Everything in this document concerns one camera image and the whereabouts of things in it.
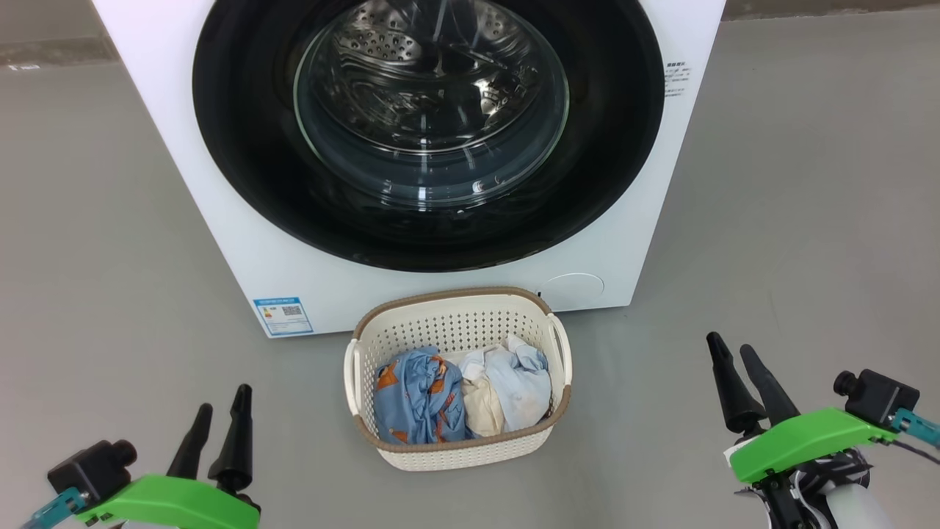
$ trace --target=perforated basket wall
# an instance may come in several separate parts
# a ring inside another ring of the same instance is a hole
[[[396,445],[376,435],[372,389],[376,370],[399,353],[435,345],[442,356],[496,344],[515,334],[540,349],[552,379],[550,416],[538,425],[470,441]],[[409,297],[376,308],[359,323],[346,349],[346,396],[359,430],[386,461],[405,471],[473,467],[524,456],[539,448],[571,396],[571,350],[548,305],[517,288],[482,288]]]

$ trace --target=basket rim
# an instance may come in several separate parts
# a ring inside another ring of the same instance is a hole
[[[428,444],[392,444],[390,442],[382,441],[381,439],[372,435],[372,432],[368,430],[366,426],[366,421],[363,420],[362,415],[355,415],[352,417],[355,420],[356,428],[359,430],[359,433],[366,438],[372,446],[375,446],[383,452],[391,452],[393,454],[428,454],[433,452],[445,452],[447,450],[463,450],[465,448],[477,448],[479,446],[487,446],[490,444],[498,444],[500,442],[514,441],[521,439],[523,437],[528,437],[537,433],[540,433],[544,430],[547,430],[555,425],[561,416],[565,414],[565,411],[568,410],[568,403],[572,398],[572,386],[571,384],[565,386],[564,391],[561,393],[561,402],[558,403],[558,407],[555,408],[555,412],[552,413],[551,417],[547,421],[542,421],[537,425],[530,426],[528,428],[523,428],[521,430],[516,430],[513,432],[506,432],[499,435],[494,435],[491,437],[483,437],[480,439],[468,439],[464,441],[455,441],[455,442],[437,442],[437,443],[428,443]]]
[[[418,303],[426,303],[428,301],[440,301],[442,299],[452,299],[454,297],[475,297],[475,296],[519,296],[528,299],[529,301],[535,303],[539,306],[541,311],[548,314],[552,313],[552,309],[549,308],[548,303],[545,303],[541,297],[532,294],[524,288],[518,288],[514,286],[484,286],[480,288],[458,288],[454,290],[444,290],[441,292],[434,292],[431,294],[422,294],[419,296],[403,297],[401,299],[396,299],[394,301],[389,301],[383,303],[378,307],[369,311],[365,316],[359,320],[358,325],[355,326],[355,330],[352,332],[352,337],[355,340],[362,338],[362,332],[365,330],[366,326],[375,319],[381,313],[391,311],[393,309],[400,309],[402,307],[407,307],[409,305],[417,305]]]

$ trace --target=washing machine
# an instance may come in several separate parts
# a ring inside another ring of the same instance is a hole
[[[94,0],[269,337],[628,305],[724,0]]]

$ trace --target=black circular door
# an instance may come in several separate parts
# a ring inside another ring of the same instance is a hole
[[[215,162],[275,225],[440,272],[606,211],[650,153],[664,77],[635,0],[218,0],[193,94]]]

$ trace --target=green bracket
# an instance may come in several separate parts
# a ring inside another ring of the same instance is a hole
[[[147,474],[110,500],[75,515],[80,521],[92,517],[185,529],[258,529],[260,513],[207,483]]]
[[[898,434],[841,409],[820,409],[787,419],[761,434],[731,455],[731,469],[742,483],[753,484],[767,477],[767,471],[781,473],[858,444],[897,438]]]

